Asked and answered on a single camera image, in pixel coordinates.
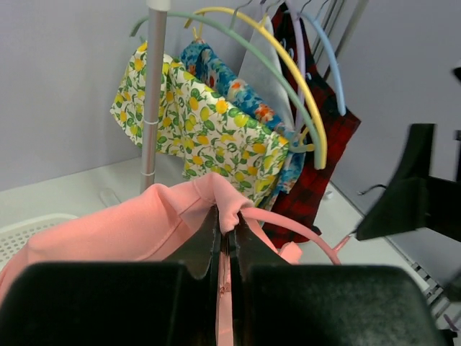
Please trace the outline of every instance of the yellow hanger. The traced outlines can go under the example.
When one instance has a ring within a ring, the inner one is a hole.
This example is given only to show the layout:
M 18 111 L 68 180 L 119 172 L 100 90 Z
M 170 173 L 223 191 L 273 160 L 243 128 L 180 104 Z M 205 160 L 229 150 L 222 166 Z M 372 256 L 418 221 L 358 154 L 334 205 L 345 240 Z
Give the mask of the yellow hanger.
M 212 6 L 212 7 L 205 7 L 203 9 L 199 9 L 198 11 L 195 11 L 194 14 L 201 14 L 205 15 L 207 12 L 224 12 L 227 14 L 234 14 L 235 10 L 234 9 L 229 9 L 228 7 L 221 7 L 221 6 Z M 289 68 L 290 72 L 292 73 L 293 77 L 295 78 L 297 85 L 301 88 L 303 91 L 303 94 L 305 95 L 305 101 L 308 105 L 309 113 L 310 116 L 312 117 L 313 123 L 315 127 L 317 128 L 318 132 L 318 137 L 320 139 L 321 143 L 321 153 L 322 153 L 322 165 L 321 168 L 325 168 L 326 165 L 326 152 L 327 152 L 327 145 L 326 145 L 326 134 L 325 134 L 325 128 L 323 127 L 323 122 L 320 116 L 320 113 L 317 108 L 317 104 L 315 103 L 315 100 L 308 88 L 308 85 L 305 83 L 305 80 L 303 76 L 301 76 L 301 73 L 299 69 L 296 66 L 296 63 L 291 59 L 290 55 L 287 53 L 287 51 L 282 47 L 282 45 L 275 39 L 274 36 L 270 35 L 269 32 L 264 28 L 263 23 L 255 22 L 252 20 L 252 18 L 248 17 L 246 14 L 242 12 L 236 12 L 236 16 L 246 22 L 247 24 L 251 25 L 254 29 L 258 30 L 258 32 L 266 38 L 270 42 L 270 44 L 276 49 L 277 53 L 279 54 L 280 58 L 285 62 L 287 67 Z M 192 23 L 192 20 L 189 19 L 187 20 L 186 24 L 184 25 L 185 28 L 188 28 Z M 301 135 L 301 140 L 304 139 L 305 135 L 308 133 L 308 130 L 305 129 L 303 131 L 303 134 Z

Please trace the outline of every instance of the metal pole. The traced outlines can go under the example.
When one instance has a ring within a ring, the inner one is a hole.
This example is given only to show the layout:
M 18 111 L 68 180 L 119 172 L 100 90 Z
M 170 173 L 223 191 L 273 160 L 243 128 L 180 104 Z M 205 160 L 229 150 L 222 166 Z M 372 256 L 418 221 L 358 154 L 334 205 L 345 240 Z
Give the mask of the metal pole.
M 166 13 L 169 1 L 147 1 L 149 6 L 146 99 L 144 101 L 141 193 L 154 183 L 161 70 L 164 63 Z

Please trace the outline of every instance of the pink shirt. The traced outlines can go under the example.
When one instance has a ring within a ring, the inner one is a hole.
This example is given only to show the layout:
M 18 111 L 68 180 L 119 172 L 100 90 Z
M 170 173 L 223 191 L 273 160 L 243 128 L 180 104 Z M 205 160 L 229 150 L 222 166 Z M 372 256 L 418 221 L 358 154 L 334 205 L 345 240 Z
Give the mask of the pink shirt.
M 142 195 L 120 205 L 32 236 L 0 273 L 0 302 L 4 300 L 14 279 L 33 263 L 161 261 L 197 231 L 212 205 L 219 208 L 223 233 L 232 231 L 238 224 L 237 213 L 241 210 L 252 216 L 268 213 L 252 208 L 249 199 L 216 173 L 173 187 L 155 184 Z M 268 247 L 288 262 L 299 260 L 301 250 L 296 244 L 288 244 L 278 252 L 255 218 L 246 216 L 246 222 Z M 230 272 L 228 259 L 223 257 L 221 262 L 218 344 L 231 346 Z

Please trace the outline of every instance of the red plaid shirt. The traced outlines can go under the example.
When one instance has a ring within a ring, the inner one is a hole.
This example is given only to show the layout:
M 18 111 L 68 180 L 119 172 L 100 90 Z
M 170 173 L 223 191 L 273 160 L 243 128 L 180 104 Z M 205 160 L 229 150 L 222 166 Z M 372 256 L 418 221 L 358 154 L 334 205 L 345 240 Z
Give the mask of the red plaid shirt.
M 293 30 L 290 15 L 284 14 L 286 10 L 287 6 L 282 4 L 274 15 L 274 18 L 272 18 L 274 36 L 285 45 L 287 51 L 290 51 L 290 48 L 292 48 L 294 53 L 293 60 L 296 61 L 295 32 Z M 291 218 L 320 234 L 320 230 L 313 225 L 318 206 L 320 205 L 326 185 L 330 181 L 336 164 L 341 158 L 347 143 L 359 127 L 360 120 L 349 110 L 347 110 L 345 116 L 339 114 L 334 91 L 317 72 L 315 61 L 310 51 L 308 38 L 305 34 L 303 21 L 301 21 L 301 27 L 304 36 L 306 72 L 311 76 L 311 79 L 306 79 L 306 83 L 320 111 L 328 141 L 326 167 L 321 170 L 314 169 L 313 152 L 307 153 L 304 161 L 304 169 L 299 180 L 289 194 L 283 192 L 279 194 L 272 211 Z M 297 90 L 296 81 L 290 73 L 290 70 L 282 60 L 280 60 L 280 63 L 282 64 L 284 77 L 289 81 L 292 88 Z M 291 104 L 291 108 L 292 113 L 296 114 L 296 107 Z M 281 226 L 265 223 L 263 229 L 278 248 L 289 241 L 302 243 L 308 240 L 304 236 L 296 234 Z

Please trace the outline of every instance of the pink hanger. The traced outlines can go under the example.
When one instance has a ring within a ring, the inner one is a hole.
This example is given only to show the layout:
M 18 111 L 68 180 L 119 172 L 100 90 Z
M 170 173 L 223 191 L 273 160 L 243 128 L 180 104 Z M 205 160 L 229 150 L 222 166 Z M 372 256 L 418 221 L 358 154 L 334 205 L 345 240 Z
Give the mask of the pink hanger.
M 286 229 L 305 236 L 307 239 L 310 239 L 316 243 L 323 250 L 323 252 L 325 252 L 325 254 L 334 265 L 341 264 L 338 258 L 338 252 L 352 237 L 352 234 L 348 234 L 334 248 L 331 248 L 319 235 L 315 234 L 300 223 L 293 221 L 285 216 L 281 216 L 271 211 L 252 207 L 241 209 L 241 213 L 245 218 L 252 218 L 257 221 L 263 221 L 276 226 L 285 227 Z

